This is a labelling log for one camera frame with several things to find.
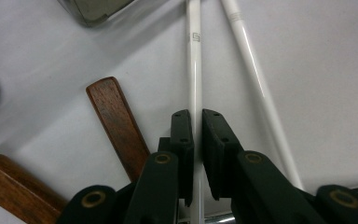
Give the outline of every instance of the white table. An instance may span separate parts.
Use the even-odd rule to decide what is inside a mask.
[[[358,1],[240,5],[306,190],[358,187]],[[220,2],[203,0],[201,11],[204,107],[282,168]],[[89,29],[56,0],[1,0],[0,153],[67,199],[127,185],[85,92],[111,76],[156,151],[171,114],[188,105],[184,1],[140,1]],[[207,215],[229,210],[205,192]],[[0,223],[21,222],[0,208]]]

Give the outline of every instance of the metal ring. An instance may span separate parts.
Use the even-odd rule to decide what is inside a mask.
[[[168,154],[159,154],[155,157],[155,162],[158,164],[166,164],[170,162],[171,157]]]
[[[86,196],[83,197],[81,200],[81,205],[86,208],[92,208],[95,207],[101,203],[103,203],[106,199],[106,194],[101,190],[95,190],[93,192],[90,192],[86,194]]]
[[[330,192],[330,198],[333,199],[336,203],[341,204],[342,206],[349,207],[349,208],[357,208],[358,207],[358,200],[353,197],[348,192],[336,189]]]
[[[257,154],[249,153],[245,155],[245,159],[250,163],[260,163],[263,158]]]

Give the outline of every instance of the wooden handle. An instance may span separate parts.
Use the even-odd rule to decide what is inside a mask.
[[[114,77],[103,78],[86,91],[128,177],[135,181],[150,153],[123,91]]]
[[[55,223],[66,201],[4,155],[0,155],[0,206],[26,223]]]

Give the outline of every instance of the black clamp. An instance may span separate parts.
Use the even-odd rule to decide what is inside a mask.
[[[293,187],[269,158],[243,150],[218,112],[202,111],[202,154],[212,195],[231,198],[236,223],[358,223],[358,193],[323,186],[316,196]],[[137,183],[115,192],[81,190],[59,224],[176,223],[178,199],[192,201],[194,142],[187,110],[172,115],[170,138],[160,138]]]

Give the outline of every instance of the white rod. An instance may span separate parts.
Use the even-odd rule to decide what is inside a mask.
[[[204,180],[201,158],[202,138],[202,78],[200,45],[200,0],[186,0],[187,67],[190,81],[190,116],[194,136],[193,203],[190,205],[191,224],[204,222]]]
[[[265,81],[260,66],[257,63],[255,52],[252,50],[249,36],[246,33],[246,28],[238,2],[237,0],[221,0],[221,2],[231,24],[231,28],[240,48],[242,58],[253,82],[258,102],[261,104],[261,107],[266,115],[267,124],[271,130],[272,138],[281,157],[287,178],[295,187],[303,189],[291,149],[284,134],[272,97],[269,93],[269,87]]]

